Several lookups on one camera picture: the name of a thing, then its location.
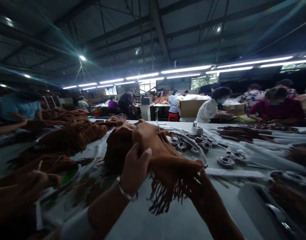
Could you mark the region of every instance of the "hair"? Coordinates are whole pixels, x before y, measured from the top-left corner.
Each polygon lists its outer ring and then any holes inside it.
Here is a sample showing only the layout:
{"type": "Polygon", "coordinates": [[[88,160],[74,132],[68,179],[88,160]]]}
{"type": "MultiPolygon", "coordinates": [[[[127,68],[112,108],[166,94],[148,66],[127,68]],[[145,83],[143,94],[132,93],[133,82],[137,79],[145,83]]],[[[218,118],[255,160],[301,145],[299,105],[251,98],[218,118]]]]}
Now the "hair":
{"type": "Polygon", "coordinates": [[[21,99],[29,101],[29,102],[41,101],[41,99],[42,99],[41,94],[31,92],[31,91],[26,91],[26,90],[18,91],[17,96],[19,96],[21,99]]]}
{"type": "Polygon", "coordinates": [[[269,89],[265,94],[265,99],[286,98],[287,89],[283,87],[274,87],[269,89]]]}
{"type": "Polygon", "coordinates": [[[177,93],[177,89],[174,89],[172,92],[172,95],[175,95],[177,93]]]}
{"type": "Polygon", "coordinates": [[[254,83],[254,84],[249,85],[248,89],[258,89],[258,90],[260,90],[261,86],[259,84],[254,83]]]}
{"type": "Polygon", "coordinates": [[[276,83],[276,86],[278,86],[278,85],[284,85],[284,86],[290,88],[290,87],[293,86],[293,84],[294,84],[294,83],[293,83],[292,80],[290,80],[290,79],[283,79],[283,80],[277,82],[277,83],[276,83]]]}
{"type": "Polygon", "coordinates": [[[212,88],[212,89],[217,89],[217,88],[219,88],[220,87],[220,84],[219,83],[212,83],[211,84],[211,86],[210,86],[210,88],[212,88]]]}
{"type": "Polygon", "coordinates": [[[232,90],[230,90],[229,88],[219,87],[219,88],[214,90],[214,92],[212,94],[212,99],[220,99],[221,97],[231,95],[231,94],[232,94],[232,90]]]}

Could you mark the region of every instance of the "silver bracelet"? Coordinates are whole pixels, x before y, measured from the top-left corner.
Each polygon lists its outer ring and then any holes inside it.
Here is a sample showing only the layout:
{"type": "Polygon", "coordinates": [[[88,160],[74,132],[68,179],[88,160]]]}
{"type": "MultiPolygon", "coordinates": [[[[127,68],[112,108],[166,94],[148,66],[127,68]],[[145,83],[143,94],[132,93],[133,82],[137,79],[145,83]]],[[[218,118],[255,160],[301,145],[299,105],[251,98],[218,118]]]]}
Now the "silver bracelet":
{"type": "Polygon", "coordinates": [[[136,194],[132,197],[131,195],[129,195],[128,193],[126,193],[122,189],[120,176],[117,177],[117,186],[119,187],[119,190],[122,193],[122,195],[125,196],[129,201],[133,202],[133,201],[135,201],[135,200],[137,200],[139,198],[139,193],[138,192],[136,192],[136,194]]]}

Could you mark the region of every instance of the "window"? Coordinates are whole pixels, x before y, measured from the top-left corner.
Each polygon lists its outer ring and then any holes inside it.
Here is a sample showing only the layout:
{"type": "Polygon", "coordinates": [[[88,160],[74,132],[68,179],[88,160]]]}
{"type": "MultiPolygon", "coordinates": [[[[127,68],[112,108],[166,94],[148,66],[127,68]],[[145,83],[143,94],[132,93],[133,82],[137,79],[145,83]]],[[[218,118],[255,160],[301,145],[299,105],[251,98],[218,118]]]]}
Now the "window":
{"type": "Polygon", "coordinates": [[[155,92],[156,91],[156,80],[155,81],[150,81],[150,82],[142,82],[139,84],[140,85],[140,93],[144,94],[146,92],[155,92]]]}
{"type": "Polygon", "coordinates": [[[212,73],[208,76],[203,76],[199,78],[191,79],[191,87],[190,89],[199,89],[200,87],[212,83],[217,83],[219,81],[219,73],[212,73]]]}
{"type": "Polygon", "coordinates": [[[116,87],[110,88],[109,90],[105,89],[106,95],[117,95],[116,87]]]}

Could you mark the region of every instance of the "white shirt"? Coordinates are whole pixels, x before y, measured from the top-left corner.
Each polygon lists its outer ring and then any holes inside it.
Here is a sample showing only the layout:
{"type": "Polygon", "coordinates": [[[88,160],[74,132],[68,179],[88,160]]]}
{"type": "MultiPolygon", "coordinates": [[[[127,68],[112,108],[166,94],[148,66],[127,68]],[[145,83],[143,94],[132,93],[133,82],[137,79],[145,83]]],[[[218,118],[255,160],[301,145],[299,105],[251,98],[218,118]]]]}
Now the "white shirt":
{"type": "Polygon", "coordinates": [[[87,102],[85,102],[85,101],[83,101],[83,100],[81,100],[81,101],[78,102],[78,106],[80,107],[81,110],[88,111],[88,109],[87,109],[87,107],[86,107],[87,105],[88,105],[87,102]]]}
{"type": "Polygon", "coordinates": [[[209,123],[210,120],[215,117],[218,111],[217,102],[215,99],[208,100],[203,103],[203,105],[199,108],[196,122],[199,123],[209,123]]]}

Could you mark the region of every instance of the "maroon shirt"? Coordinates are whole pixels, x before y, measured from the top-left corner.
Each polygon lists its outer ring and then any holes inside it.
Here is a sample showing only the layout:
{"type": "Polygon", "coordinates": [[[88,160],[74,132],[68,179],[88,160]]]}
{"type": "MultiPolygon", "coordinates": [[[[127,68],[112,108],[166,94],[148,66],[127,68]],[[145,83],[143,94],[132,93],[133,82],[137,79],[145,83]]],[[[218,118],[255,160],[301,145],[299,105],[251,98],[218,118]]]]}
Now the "maroon shirt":
{"type": "Polygon", "coordinates": [[[261,100],[247,113],[247,116],[258,113],[258,117],[271,121],[274,119],[295,118],[299,121],[305,119],[305,113],[299,101],[286,98],[280,105],[269,105],[266,100],[261,100]]]}

